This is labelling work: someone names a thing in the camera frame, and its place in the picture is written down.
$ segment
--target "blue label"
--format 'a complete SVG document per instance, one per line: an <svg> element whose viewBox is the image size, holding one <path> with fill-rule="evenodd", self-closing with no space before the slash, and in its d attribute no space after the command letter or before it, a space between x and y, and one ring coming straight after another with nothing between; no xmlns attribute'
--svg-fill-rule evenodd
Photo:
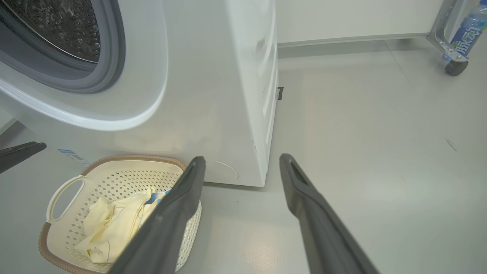
<svg viewBox="0 0 487 274"><path fill-rule="evenodd" d="M482 34L482 30L476 27L469 27L468 29L460 28L453 37L451 45L458 53L467 57L477 39Z"/></svg>
<svg viewBox="0 0 487 274"><path fill-rule="evenodd" d="M67 150L67 149L58 149L58 150L61 151L62 153L76 154L72 150Z"/></svg>

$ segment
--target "white wall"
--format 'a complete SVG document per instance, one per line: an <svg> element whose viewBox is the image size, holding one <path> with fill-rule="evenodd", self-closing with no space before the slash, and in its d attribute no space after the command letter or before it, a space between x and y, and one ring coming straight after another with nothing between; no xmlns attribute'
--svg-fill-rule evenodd
<svg viewBox="0 0 487 274"><path fill-rule="evenodd" d="M275 1L278 43L425 34L431 31L443 3L443 0Z"/></svg>

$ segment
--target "clothing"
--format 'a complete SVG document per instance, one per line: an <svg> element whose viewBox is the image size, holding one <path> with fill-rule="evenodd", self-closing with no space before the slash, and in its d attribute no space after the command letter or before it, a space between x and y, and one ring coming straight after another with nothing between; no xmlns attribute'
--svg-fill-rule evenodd
<svg viewBox="0 0 487 274"><path fill-rule="evenodd" d="M155 200L158 200L157 203L159 203L161 201L161 199L164 198L164 196L166 196L169 193L169 191L171 191L171 190L169 189L169 190L166 190L164 192L152 193L149 201L147 201L146 204L152 204Z"/></svg>
<svg viewBox="0 0 487 274"><path fill-rule="evenodd" d="M157 206L157 199L146 204L153 194L156 192L150 188L145 193L111 204L100 197L90 206L83 222L86 238L75 246L75 250L90 257L93 263L115 262Z"/></svg>

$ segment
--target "basket handle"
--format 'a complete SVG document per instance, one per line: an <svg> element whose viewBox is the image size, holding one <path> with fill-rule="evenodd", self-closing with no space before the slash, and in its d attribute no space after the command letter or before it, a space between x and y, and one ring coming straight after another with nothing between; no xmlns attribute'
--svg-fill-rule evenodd
<svg viewBox="0 0 487 274"><path fill-rule="evenodd" d="M62 184L57 190L56 192L54 193L54 195L51 197L51 201L49 201L49 205L47 206L47 212L46 212L46 222L48 223L55 223L56 221L59 221L63 216L64 214L68 211L68 209L71 207L71 205L73 204L73 202L76 200L76 197L78 197L79 193L81 192L81 190L83 189L83 187L85 186L85 180L84 180L84 176L83 175L78 175L76 177L73 177L71 179L69 179L67 182L65 182L64 184ZM53 217L53 211L54 211L54 206L56 205L56 202L57 202L57 199L59 199L59 196L61 196L61 194L70 186L72 185L73 183L77 182L77 181L82 181L83 184L81 185L81 187L79 188L78 192L76 193L76 195L73 197L73 199L71 200L71 202L69 203L69 205L66 207L66 209L63 211L63 213L61 214L61 216L59 216L59 218L54 218Z"/></svg>

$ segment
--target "black wheel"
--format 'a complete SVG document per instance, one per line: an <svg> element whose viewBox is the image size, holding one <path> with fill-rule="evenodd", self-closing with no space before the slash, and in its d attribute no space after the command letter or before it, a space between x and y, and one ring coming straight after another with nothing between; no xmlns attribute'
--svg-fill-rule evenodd
<svg viewBox="0 0 487 274"><path fill-rule="evenodd" d="M448 65L446 66L445 70L451 76L457 76L460 75L460 73L462 73L467 68L467 66L468 66L468 61L463 63L450 61L450 63L448 63Z"/></svg>

